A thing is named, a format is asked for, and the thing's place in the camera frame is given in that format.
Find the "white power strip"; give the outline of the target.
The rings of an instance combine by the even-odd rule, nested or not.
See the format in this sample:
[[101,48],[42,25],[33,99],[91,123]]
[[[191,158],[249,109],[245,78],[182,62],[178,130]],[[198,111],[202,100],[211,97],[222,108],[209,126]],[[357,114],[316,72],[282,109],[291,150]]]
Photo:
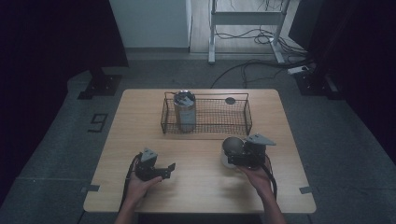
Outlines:
[[303,73],[303,72],[307,72],[307,71],[309,71],[309,67],[306,65],[303,65],[303,66],[297,66],[297,67],[288,69],[288,74],[295,75],[295,74],[299,74],[299,73]]

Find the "steel tumbler with lid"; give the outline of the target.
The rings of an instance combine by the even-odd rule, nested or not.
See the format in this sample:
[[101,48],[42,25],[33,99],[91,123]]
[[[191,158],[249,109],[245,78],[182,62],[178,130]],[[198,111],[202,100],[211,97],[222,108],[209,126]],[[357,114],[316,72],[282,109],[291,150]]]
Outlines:
[[173,98],[177,125],[183,133],[192,132],[196,125],[195,95],[191,91],[178,91]]

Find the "person's left hand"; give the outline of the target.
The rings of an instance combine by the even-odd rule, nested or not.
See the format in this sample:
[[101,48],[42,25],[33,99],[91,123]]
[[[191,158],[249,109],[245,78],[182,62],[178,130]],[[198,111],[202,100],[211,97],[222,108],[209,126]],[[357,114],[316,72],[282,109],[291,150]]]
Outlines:
[[143,181],[135,175],[135,172],[132,172],[125,202],[137,204],[145,196],[149,188],[160,183],[162,180],[163,178],[161,176],[157,176],[148,181]]

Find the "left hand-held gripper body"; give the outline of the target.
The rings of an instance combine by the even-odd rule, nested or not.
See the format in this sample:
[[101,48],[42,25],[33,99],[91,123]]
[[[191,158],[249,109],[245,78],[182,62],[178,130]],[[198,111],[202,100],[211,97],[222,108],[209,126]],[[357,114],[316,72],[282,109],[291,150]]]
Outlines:
[[155,162],[157,160],[158,154],[149,149],[145,148],[142,152],[137,155],[138,162],[135,165],[135,175],[142,181],[149,181],[154,177],[157,177],[155,169]]

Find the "person's right hand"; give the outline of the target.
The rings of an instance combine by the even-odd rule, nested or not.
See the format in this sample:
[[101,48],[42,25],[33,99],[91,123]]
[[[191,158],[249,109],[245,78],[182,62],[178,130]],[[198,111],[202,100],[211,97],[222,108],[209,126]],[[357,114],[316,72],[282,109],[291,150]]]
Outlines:
[[247,176],[248,181],[258,192],[260,197],[273,195],[271,180],[268,174],[262,168],[251,170],[245,166],[238,166],[238,169]]

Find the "black stand base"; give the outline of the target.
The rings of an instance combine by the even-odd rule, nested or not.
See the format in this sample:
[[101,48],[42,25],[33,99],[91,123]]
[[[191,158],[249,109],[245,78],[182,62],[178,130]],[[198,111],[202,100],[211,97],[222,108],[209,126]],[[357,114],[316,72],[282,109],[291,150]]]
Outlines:
[[91,100],[94,96],[114,96],[122,75],[106,75],[101,67],[89,70],[92,79],[87,88],[78,95],[79,100]]
[[313,72],[302,72],[294,76],[301,95],[326,96],[330,100],[343,98],[332,75],[320,76]]

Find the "white metal desk frame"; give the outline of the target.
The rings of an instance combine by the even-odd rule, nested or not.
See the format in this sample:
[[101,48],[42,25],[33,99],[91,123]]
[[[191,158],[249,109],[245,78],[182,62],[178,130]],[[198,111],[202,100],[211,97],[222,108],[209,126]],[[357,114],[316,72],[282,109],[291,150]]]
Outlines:
[[270,47],[278,63],[284,63],[285,60],[281,53],[279,44],[280,33],[287,16],[290,0],[283,0],[282,7],[279,11],[217,11],[217,0],[209,0],[209,21],[210,37],[208,42],[208,63],[214,64],[216,61],[215,50],[215,30],[218,25],[274,25],[276,31],[269,38]]

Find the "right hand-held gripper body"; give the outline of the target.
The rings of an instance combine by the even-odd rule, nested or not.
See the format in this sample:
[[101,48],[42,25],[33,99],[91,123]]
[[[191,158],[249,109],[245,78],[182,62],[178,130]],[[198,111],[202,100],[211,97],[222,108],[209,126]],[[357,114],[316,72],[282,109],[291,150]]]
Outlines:
[[265,162],[266,147],[276,143],[260,133],[254,133],[243,140],[243,166],[253,169]]

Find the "black wire mesh basket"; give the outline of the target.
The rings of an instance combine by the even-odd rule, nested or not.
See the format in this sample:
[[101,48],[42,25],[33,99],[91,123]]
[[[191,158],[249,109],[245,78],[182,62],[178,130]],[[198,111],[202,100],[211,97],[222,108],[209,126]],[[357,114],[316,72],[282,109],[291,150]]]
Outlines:
[[[183,133],[177,125],[174,95],[177,93],[166,91],[163,99],[161,126],[163,133],[228,133],[249,135],[252,128],[248,94],[242,93],[198,93],[195,95],[196,125],[189,133]],[[225,99],[233,97],[235,104],[228,105]]]

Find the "dark curtain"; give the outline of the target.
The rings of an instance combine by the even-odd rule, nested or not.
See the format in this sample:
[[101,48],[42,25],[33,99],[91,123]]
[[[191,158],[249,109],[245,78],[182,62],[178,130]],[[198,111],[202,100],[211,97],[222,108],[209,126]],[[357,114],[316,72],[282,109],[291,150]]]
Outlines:
[[300,0],[289,37],[396,164],[396,0]]
[[0,205],[71,77],[127,59],[110,0],[0,0]]

